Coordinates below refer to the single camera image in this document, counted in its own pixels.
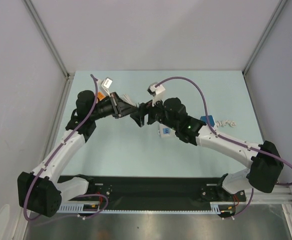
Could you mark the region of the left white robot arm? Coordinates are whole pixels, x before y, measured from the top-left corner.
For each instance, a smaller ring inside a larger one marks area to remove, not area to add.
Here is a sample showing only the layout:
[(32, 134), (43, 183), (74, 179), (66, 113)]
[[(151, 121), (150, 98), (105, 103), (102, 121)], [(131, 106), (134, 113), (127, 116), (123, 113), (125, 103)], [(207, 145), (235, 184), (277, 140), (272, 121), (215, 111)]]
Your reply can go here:
[(116, 92), (98, 100), (91, 90), (78, 93), (76, 108), (66, 125), (60, 143), (31, 172), (22, 172), (17, 180), (19, 204), (24, 216), (30, 218), (27, 211), (52, 217), (60, 205), (78, 196), (86, 200), (96, 194), (91, 178), (82, 174), (59, 183), (64, 168), (75, 153), (89, 140), (96, 129), (96, 121), (108, 116), (116, 119), (125, 117), (138, 108)]

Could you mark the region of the orange power strip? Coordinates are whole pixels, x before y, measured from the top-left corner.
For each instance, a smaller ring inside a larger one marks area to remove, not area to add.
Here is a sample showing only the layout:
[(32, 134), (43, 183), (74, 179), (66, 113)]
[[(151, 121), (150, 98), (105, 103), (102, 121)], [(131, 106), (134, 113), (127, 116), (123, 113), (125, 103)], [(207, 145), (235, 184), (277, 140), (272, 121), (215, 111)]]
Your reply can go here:
[(105, 96), (101, 92), (98, 92), (97, 97), (100, 101), (105, 98)]

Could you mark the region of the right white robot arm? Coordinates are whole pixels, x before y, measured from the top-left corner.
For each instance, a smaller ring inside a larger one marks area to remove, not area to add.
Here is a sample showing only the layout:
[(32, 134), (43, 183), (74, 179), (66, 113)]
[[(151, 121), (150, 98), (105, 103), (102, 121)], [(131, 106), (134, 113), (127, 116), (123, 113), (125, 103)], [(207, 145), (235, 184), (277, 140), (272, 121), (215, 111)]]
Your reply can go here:
[(283, 169), (278, 150), (272, 142), (257, 144), (222, 135), (206, 122), (188, 115), (185, 105), (177, 97), (157, 103), (142, 103), (130, 117), (140, 127), (159, 122), (174, 130), (182, 142), (215, 150), (244, 165), (244, 170), (221, 177), (216, 194), (223, 201), (249, 188), (271, 193)]

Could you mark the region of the blue cube plug adapter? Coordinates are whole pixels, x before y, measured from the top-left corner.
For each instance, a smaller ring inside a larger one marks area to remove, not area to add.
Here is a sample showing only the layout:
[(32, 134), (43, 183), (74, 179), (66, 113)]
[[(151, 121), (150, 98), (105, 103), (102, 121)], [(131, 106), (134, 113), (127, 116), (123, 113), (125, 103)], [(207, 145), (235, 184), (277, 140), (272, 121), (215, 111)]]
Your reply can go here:
[(215, 121), (212, 115), (208, 115), (208, 116), (203, 115), (200, 117), (200, 120), (205, 122), (206, 124), (209, 123), (212, 127), (215, 126)]

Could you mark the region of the white colourful power strip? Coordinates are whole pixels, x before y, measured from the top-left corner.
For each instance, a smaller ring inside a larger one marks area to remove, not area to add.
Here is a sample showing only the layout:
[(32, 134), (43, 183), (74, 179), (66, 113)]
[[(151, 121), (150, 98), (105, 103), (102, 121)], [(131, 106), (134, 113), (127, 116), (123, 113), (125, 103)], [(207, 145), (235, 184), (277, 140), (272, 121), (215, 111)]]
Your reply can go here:
[(158, 130), (158, 134), (160, 135), (160, 137), (162, 139), (166, 139), (166, 138), (175, 138), (175, 130), (173, 130), (172, 128), (169, 128), (163, 124), (159, 125), (159, 130)]

